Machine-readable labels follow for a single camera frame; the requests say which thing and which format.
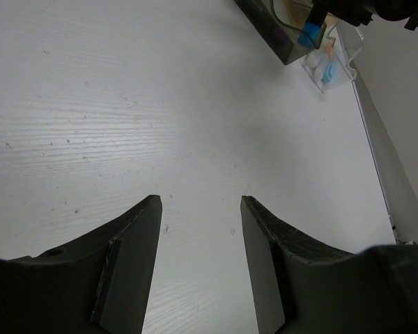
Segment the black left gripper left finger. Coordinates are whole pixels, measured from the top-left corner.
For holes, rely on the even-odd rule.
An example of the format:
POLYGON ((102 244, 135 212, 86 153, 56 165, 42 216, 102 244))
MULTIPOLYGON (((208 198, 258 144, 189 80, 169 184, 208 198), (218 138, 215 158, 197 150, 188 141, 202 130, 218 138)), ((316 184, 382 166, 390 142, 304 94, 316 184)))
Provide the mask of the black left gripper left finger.
POLYGON ((140 333, 161 218, 150 195, 37 257, 0 259, 0 333, 140 333))

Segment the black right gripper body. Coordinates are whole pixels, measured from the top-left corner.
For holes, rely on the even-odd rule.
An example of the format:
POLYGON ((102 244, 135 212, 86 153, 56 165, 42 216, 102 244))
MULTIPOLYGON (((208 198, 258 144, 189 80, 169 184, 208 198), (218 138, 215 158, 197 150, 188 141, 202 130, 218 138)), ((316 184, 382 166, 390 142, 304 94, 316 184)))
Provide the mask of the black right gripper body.
POLYGON ((410 31, 418 28, 418 0, 325 0, 313 6, 353 26, 367 26, 377 15, 388 22, 406 19, 404 28, 410 31))

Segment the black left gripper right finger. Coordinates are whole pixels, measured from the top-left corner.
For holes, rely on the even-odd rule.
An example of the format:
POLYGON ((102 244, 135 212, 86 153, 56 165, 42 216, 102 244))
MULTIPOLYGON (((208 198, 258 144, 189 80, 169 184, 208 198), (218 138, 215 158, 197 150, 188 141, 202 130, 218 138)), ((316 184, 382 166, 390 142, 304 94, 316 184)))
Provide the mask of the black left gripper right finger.
POLYGON ((260 333, 418 333, 418 244, 353 254, 240 205, 260 333))

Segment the blue cap highlighter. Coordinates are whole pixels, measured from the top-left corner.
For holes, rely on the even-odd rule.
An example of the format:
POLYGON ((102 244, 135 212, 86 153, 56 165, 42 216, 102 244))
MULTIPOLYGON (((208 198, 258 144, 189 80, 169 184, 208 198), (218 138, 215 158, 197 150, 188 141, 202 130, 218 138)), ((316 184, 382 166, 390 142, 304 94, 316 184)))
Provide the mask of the blue cap highlighter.
POLYGON ((323 69, 321 82, 323 84, 330 84, 336 76, 336 61, 329 60, 323 69))

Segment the black marker blue cap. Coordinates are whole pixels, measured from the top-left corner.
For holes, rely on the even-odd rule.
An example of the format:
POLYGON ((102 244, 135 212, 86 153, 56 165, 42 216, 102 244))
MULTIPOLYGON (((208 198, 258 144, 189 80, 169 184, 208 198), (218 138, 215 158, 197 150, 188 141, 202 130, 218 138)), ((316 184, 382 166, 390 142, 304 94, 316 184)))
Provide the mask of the black marker blue cap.
POLYGON ((303 47, 314 47, 328 11, 324 1, 312 1, 312 8, 297 40, 303 47))

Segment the orange cap highlighter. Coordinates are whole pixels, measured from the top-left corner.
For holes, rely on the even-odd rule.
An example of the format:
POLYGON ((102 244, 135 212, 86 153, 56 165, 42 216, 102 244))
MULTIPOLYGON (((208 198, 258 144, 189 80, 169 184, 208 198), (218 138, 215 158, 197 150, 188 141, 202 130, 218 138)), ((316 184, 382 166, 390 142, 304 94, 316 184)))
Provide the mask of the orange cap highlighter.
POLYGON ((330 51, 317 51, 311 59, 313 76, 316 81, 321 81, 323 69, 329 60, 334 61, 334 54, 330 51))

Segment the black marker purple cap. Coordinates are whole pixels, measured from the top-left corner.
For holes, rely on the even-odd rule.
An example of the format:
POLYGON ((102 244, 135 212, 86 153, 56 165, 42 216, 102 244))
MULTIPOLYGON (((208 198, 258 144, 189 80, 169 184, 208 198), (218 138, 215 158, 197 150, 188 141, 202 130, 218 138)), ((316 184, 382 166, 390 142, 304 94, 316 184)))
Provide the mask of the black marker purple cap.
POLYGON ((280 45, 285 45, 288 43, 288 36, 280 27, 276 27, 272 34, 276 43, 279 43, 280 45))

